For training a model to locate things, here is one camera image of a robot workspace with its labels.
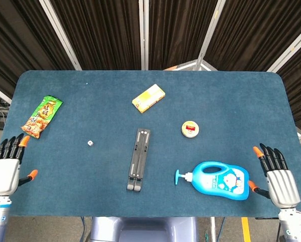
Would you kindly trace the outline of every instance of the small round container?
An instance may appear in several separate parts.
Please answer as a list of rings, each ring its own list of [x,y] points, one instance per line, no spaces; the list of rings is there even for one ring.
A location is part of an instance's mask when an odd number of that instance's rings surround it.
[[[186,121],[183,123],[181,130],[182,134],[187,138],[194,138],[200,131],[199,125],[194,121]]]

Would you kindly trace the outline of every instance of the black curtain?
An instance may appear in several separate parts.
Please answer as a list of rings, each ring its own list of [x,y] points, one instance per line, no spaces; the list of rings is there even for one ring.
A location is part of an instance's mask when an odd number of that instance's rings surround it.
[[[27,70],[72,70],[39,1],[0,1],[0,90],[12,97]]]
[[[204,59],[221,71],[266,71],[301,33],[301,1],[227,1]]]
[[[296,126],[301,129],[301,49],[277,73],[285,84]]]
[[[51,3],[84,70],[140,70],[138,0]]]
[[[217,0],[149,1],[149,69],[198,58]]]

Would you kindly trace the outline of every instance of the orange fingertip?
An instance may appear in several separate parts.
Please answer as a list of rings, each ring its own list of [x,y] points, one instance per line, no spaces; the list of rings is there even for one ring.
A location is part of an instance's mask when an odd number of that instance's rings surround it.
[[[33,170],[28,176],[32,178],[32,180],[34,180],[37,174],[38,174],[38,170]]]
[[[248,183],[249,183],[249,186],[250,186],[251,190],[253,192],[255,192],[255,189],[258,188],[258,186],[253,181],[251,181],[251,180],[248,181]]]
[[[257,146],[253,147],[253,151],[256,153],[257,157],[260,158],[261,156],[264,156],[264,154],[259,150]]]
[[[29,142],[29,140],[30,140],[30,137],[31,137],[31,136],[29,136],[29,135],[25,136],[25,137],[21,140],[19,146],[26,147],[26,146],[28,145],[28,142]]]

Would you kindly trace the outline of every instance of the blue soap bottle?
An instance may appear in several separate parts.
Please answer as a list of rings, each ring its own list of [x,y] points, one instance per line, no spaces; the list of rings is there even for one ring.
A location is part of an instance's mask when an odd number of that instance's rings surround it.
[[[219,169],[217,172],[205,173],[210,167]],[[222,196],[233,200],[245,200],[249,195],[249,174],[237,165],[229,165],[219,161],[206,161],[198,164],[193,172],[185,175],[175,172],[175,185],[178,178],[183,177],[191,182],[195,189],[207,195]]]

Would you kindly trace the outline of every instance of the red label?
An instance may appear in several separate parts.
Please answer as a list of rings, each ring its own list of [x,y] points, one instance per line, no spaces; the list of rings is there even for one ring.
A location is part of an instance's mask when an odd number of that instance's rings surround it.
[[[194,127],[194,126],[189,126],[189,125],[187,125],[187,126],[186,126],[186,129],[187,129],[187,130],[193,130],[193,131],[195,131],[195,127]]]

